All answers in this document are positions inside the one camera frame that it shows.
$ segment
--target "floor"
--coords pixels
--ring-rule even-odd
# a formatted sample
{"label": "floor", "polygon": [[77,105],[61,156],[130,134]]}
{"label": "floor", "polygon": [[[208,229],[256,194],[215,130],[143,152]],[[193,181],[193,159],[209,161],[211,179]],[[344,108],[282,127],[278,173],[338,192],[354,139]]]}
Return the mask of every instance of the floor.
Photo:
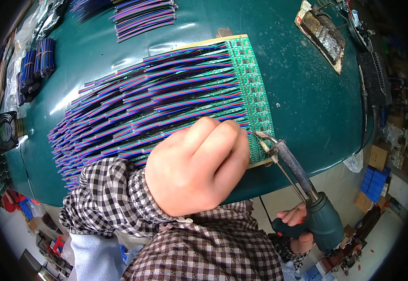
{"label": "floor", "polygon": [[[330,199],[334,208],[340,215],[343,226],[348,224],[355,226],[355,224],[364,216],[363,212],[355,206],[355,200],[364,177],[367,166],[366,162],[368,161],[369,156],[370,147],[367,147],[364,149],[364,168],[359,174],[349,171],[349,169],[341,162],[329,170],[311,177],[311,181],[317,191],[323,191]],[[275,218],[276,212],[290,210],[300,202],[291,187],[263,195],[262,199],[271,220]],[[252,216],[257,219],[259,228],[263,229],[266,233],[272,233],[273,230],[268,221],[267,214],[258,197],[254,198],[253,206],[254,211],[252,212]],[[56,221],[56,218],[59,216],[60,208],[43,205],[43,209]],[[57,237],[58,234],[45,227],[41,220],[37,223],[43,232],[53,238]],[[67,231],[63,226],[60,226],[59,223],[58,225],[62,232],[65,233],[65,235],[62,236],[62,239],[65,241],[68,236]],[[128,249],[133,248],[137,244],[145,244],[148,241],[143,238],[131,237],[120,231],[116,231],[116,235],[119,243],[125,245]],[[309,267],[313,266],[321,259],[322,255],[323,253],[314,246],[308,257],[304,260],[301,272],[305,272]]]}

